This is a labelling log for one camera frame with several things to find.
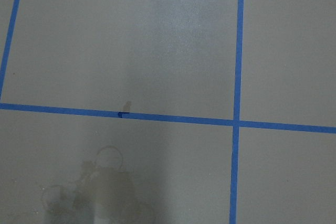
smudge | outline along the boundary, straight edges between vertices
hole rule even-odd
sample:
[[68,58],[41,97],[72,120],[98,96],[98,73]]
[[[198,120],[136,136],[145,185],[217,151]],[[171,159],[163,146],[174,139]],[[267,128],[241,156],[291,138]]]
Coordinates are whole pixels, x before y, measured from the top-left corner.
[[122,107],[122,110],[118,112],[118,117],[122,118],[122,115],[129,114],[131,112],[131,105],[132,105],[132,102],[127,101],[125,105]]
[[41,190],[41,191],[44,191],[46,189],[46,187],[44,185],[40,185],[39,183],[35,182],[35,184],[38,186],[38,188]]
[[[105,157],[112,157],[106,162]],[[41,202],[50,224],[92,224],[94,218],[119,224],[151,224],[153,208],[135,195],[129,172],[122,171],[123,156],[114,146],[97,151],[94,161],[81,164],[80,176],[73,188],[47,187]]]
[[38,210],[37,210],[37,209],[33,209],[33,210],[32,210],[32,213],[33,213],[34,215],[38,215]]

painter's tape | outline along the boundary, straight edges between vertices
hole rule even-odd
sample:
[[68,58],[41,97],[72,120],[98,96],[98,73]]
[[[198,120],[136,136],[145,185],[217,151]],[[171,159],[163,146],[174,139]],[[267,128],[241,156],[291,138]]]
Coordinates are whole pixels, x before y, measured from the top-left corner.
[[5,49],[4,49],[4,54],[2,57],[1,67],[0,67],[0,99],[2,95],[2,89],[4,87],[8,56],[9,56],[9,51],[10,51],[10,45],[12,43],[12,37],[13,37],[13,32],[14,32],[14,27],[15,27],[17,10],[19,8],[19,2],[20,0],[14,0],[11,19],[9,20]]
[[105,118],[138,119],[138,120],[162,121],[162,122],[196,123],[196,124],[209,124],[209,125],[222,125],[222,126],[233,125],[232,120],[226,120],[226,119],[194,118],[191,116],[157,115],[157,114],[128,113],[128,112],[125,113],[120,111],[85,110],[85,109],[59,108],[59,107],[22,105],[22,104],[10,104],[10,103],[0,103],[0,109],[67,114],[67,115],[100,116]]
[[235,66],[235,96],[234,96],[234,125],[231,156],[231,186],[230,186],[230,215],[229,223],[236,224],[237,216],[237,184],[238,184],[238,155],[239,155],[239,120],[240,120],[240,91],[243,57],[243,21],[244,0],[238,0],[237,10],[237,40]]
[[328,127],[328,126],[288,124],[288,123],[267,123],[267,122],[253,122],[253,121],[240,121],[239,124],[240,127],[248,127],[248,128],[336,134],[336,127]]

gray square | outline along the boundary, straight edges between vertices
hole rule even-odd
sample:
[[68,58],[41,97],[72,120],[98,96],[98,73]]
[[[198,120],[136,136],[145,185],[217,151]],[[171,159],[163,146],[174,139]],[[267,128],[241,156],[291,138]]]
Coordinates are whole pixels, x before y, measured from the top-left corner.
[[21,0],[2,101],[231,119],[236,15],[237,0]]
[[0,128],[6,223],[228,223],[231,127],[1,110]]
[[237,223],[336,221],[336,135],[241,129]]
[[243,120],[336,126],[336,0],[245,0]]
[[13,1],[14,0],[1,0],[0,4],[0,59],[2,59],[5,48],[8,24],[10,20],[10,14],[12,12]]

water stain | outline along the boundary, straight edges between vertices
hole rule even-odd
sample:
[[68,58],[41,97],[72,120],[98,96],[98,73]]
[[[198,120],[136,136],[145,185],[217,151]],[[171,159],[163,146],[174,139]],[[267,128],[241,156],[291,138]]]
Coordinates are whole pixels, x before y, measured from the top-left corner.
[[122,107],[122,110],[118,112],[118,117],[122,118],[122,115],[129,114],[131,112],[131,101],[127,101],[125,105]]
[[[101,158],[106,152],[113,157],[110,163]],[[45,223],[92,224],[97,218],[115,224],[154,223],[153,208],[137,199],[122,165],[121,152],[108,145],[97,151],[95,161],[82,162],[80,176],[70,186],[46,187],[41,196]]]

blue tape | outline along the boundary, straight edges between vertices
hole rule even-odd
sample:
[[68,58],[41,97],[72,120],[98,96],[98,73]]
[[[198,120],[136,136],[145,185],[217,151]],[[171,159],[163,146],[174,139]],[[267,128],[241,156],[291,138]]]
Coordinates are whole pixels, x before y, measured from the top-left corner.
[[19,2],[20,0],[14,0],[11,19],[9,21],[9,26],[8,26],[8,31],[7,31],[6,44],[5,44],[4,54],[2,57],[2,62],[1,62],[1,67],[0,67],[0,99],[2,96],[2,89],[3,89],[4,81],[5,81],[8,56],[9,56],[9,51],[10,51],[10,45],[12,43],[12,37],[13,37],[13,32],[14,32],[14,27],[15,27],[17,10],[19,8]]
[[21,104],[9,104],[9,103],[0,103],[0,109],[68,114],[68,115],[100,116],[105,118],[138,119],[138,120],[163,121],[163,122],[196,123],[196,124],[223,125],[223,126],[233,125],[232,120],[225,120],[225,119],[193,118],[191,116],[156,115],[156,114],[128,113],[128,112],[125,113],[120,111],[117,112],[117,111],[104,111],[104,110],[85,110],[85,109],[59,108],[59,107],[21,105]]
[[229,223],[236,224],[237,216],[237,184],[238,184],[238,155],[239,155],[239,120],[240,120],[240,91],[243,56],[243,19],[244,0],[238,0],[237,10],[237,41],[236,41],[236,70],[234,97],[234,124],[231,156],[231,186],[230,186],[230,216]]
[[241,121],[240,127],[272,129],[272,130],[286,130],[286,131],[306,131],[317,133],[333,133],[336,134],[336,127],[328,126],[314,126],[301,124],[287,124],[287,123],[266,123],[266,122],[252,122]]

